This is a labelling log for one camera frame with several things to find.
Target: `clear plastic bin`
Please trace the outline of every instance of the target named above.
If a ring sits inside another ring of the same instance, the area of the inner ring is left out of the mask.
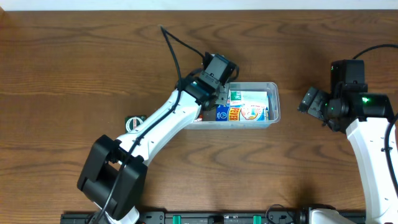
[[[199,121],[185,129],[258,129],[268,128],[280,120],[280,103],[278,87],[273,82],[232,82],[229,90],[266,91],[269,100],[268,121]]]

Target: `wooden surface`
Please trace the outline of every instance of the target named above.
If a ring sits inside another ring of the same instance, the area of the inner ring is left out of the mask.
[[[364,209],[353,150],[297,111],[330,63],[398,39],[395,11],[8,12],[0,25],[0,223],[57,223],[96,207],[76,187],[92,143],[124,117],[151,114],[177,81],[159,24],[275,82],[282,119],[264,130],[179,132],[149,167],[142,204],[176,210],[266,210],[327,203]],[[182,72],[200,58],[174,44]],[[369,91],[398,108],[396,49],[366,61]]]

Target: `green light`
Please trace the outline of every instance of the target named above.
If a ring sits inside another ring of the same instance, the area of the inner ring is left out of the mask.
[[[369,102],[369,101],[371,101],[371,99],[366,98],[366,97],[362,97],[362,102],[367,103],[367,102]]]

